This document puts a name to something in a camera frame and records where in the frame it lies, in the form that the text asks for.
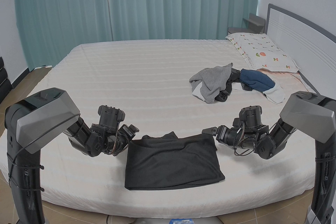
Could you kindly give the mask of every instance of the floral pillowcase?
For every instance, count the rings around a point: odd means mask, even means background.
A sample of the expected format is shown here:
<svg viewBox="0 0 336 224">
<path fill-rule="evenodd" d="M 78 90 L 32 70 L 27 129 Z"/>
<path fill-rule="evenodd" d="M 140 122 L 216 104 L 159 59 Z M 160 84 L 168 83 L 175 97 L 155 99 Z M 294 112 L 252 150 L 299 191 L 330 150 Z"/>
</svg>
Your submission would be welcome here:
<svg viewBox="0 0 336 224">
<path fill-rule="evenodd" d="M 264 33 L 232 33 L 226 37 L 252 70 L 297 73 L 294 60 L 280 50 Z"/>
</svg>

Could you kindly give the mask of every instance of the tiled floor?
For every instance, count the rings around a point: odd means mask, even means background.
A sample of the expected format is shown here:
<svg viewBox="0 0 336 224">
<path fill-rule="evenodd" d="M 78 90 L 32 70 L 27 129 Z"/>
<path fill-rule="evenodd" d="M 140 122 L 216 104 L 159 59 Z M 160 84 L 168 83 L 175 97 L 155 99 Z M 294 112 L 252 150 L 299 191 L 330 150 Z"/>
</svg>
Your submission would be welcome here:
<svg viewBox="0 0 336 224">
<path fill-rule="evenodd" d="M 40 68 L 29 73 L 21 83 L 12 90 L 0 104 L 0 136 L 6 107 L 21 100 L 32 91 L 44 78 L 50 68 Z M 313 190 L 288 200 L 276 202 L 263 207 L 219 216 L 224 224 L 302 224 L 305 221 L 308 205 L 311 203 Z M 50 224 L 105 224 L 107 215 L 70 209 L 48 202 L 43 202 L 43 210 Z M 16 223 L 18 215 L 15 210 L 11 189 L 0 173 L 0 224 Z M 128 224 L 134 219 L 126 217 L 109 217 L 108 224 Z"/>
</svg>

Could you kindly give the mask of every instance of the bed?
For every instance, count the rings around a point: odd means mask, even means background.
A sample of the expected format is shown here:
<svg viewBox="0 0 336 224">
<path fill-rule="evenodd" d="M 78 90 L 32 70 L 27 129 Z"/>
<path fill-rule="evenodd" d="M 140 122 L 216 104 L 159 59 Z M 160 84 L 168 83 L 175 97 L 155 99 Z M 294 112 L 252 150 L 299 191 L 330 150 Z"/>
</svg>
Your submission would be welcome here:
<svg viewBox="0 0 336 224">
<path fill-rule="evenodd" d="M 279 21 L 276 15 L 271 14 L 275 22 Z M 268 27 L 268 31 L 278 36 L 275 22 L 274 30 Z M 300 66 L 300 59 L 293 58 Z M 233 91 L 225 103 L 211 105 L 191 95 L 188 80 L 193 74 L 230 62 L 236 69 L 248 68 L 225 40 L 83 44 L 55 66 L 32 93 L 50 87 L 66 90 L 88 125 L 98 122 L 101 104 L 120 108 L 126 113 L 124 123 L 140 129 L 139 139 L 171 131 L 187 137 L 204 128 L 231 126 L 240 109 L 249 105 L 261 105 L 263 123 L 273 125 L 290 94 L 308 88 L 289 73 L 272 73 L 286 93 L 281 104 L 269 102 L 256 91 Z M 109 215 L 198 218 L 263 206 L 299 195 L 314 185 L 314 140 L 299 131 L 270 160 L 256 154 L 236 157 L 228 147 L 216 146 L 224 181 L 180 190 L 129 191 L 124 188 L 126 151 L 117 157 L 101 154 L 91 158 L 74 150 L 67 136 L 61 134 L 41 150 L 41 164 L 45 166 L 41 172 L 42 198 Z M 0 138 L 0 169 L 8 179 L 6 130 Z"/>
</svg>

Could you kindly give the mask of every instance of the blue label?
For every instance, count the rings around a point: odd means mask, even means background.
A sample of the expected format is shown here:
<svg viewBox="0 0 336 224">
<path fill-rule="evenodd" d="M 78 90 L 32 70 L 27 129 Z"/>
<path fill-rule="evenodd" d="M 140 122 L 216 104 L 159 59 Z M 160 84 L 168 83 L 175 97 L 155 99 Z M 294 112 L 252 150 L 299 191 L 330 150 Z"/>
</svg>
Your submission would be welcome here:
<svg viewBox="0 0 336 224">
<path fill-rule="evenodd" d="M 172 219 L 169 224 L 195 224 L 191 218 Z"/>
</svg>

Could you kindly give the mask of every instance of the headboard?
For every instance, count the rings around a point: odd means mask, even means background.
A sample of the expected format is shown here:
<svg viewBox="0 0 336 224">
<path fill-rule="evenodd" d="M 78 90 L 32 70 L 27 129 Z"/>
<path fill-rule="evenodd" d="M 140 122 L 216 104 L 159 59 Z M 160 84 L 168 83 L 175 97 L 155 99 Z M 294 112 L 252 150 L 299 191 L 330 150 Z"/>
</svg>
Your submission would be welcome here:
<svg viewBox="0 0 336 224">
<path fill-rule="evenodd" d="M 336 36 L 293 12 L 268 5 L 265 33 L 318 93 L 336 99 Z"/>
</svg>

